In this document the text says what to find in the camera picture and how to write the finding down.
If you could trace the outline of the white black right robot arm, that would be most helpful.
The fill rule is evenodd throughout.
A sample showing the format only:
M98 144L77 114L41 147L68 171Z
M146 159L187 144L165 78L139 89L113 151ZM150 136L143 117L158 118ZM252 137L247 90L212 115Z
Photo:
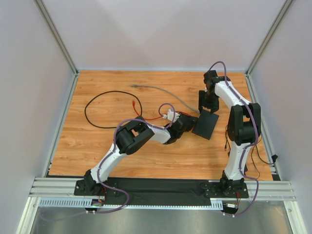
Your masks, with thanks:
M219 100L230 109L226 135L231 142L227 166L218 183L210 183L206 191L213 196L243 195L246 187L244 168L249 150L258 143L261 134L261 107L245 99L226 76L215 70L204 75L205 90L199 91L197 127L203 138L212 135L218 116Z

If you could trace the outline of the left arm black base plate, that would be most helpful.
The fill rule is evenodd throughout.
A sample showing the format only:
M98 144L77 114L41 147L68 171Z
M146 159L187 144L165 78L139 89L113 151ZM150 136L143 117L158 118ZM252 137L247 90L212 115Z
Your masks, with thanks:
M121 194L121 192L108 189L99 183L93 184L93 187L89 188L84 179L78 180L74 189L76 196L118 196Z

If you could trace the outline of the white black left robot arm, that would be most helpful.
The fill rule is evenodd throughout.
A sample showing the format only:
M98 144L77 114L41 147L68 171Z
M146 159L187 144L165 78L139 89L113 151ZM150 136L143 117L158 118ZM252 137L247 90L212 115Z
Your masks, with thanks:
M90 195L98 195L101 182L107 180L110 172L123 158L136 153L150 140L165 145L176 142L184 132L193 129L197 120L197 117L173 113L169 117L170 122L164 127L152 125L143 117L123 121L114 132L109 151L94 168L85 173L83 180L77 182L76 188Z

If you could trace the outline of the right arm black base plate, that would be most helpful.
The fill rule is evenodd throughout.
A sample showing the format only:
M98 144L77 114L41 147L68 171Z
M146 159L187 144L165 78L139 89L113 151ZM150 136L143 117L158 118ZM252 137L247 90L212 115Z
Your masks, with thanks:
M225 180L217 182L205 181L200 184L204 195L208 198L248 198L249 193L244 179Z

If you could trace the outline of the black network switch box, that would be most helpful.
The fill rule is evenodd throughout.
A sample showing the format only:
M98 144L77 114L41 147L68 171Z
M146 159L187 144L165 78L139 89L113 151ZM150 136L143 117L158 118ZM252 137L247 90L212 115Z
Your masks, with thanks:
M219 115L202 110L192 129L192 133L204 139L210 140L217 124Z

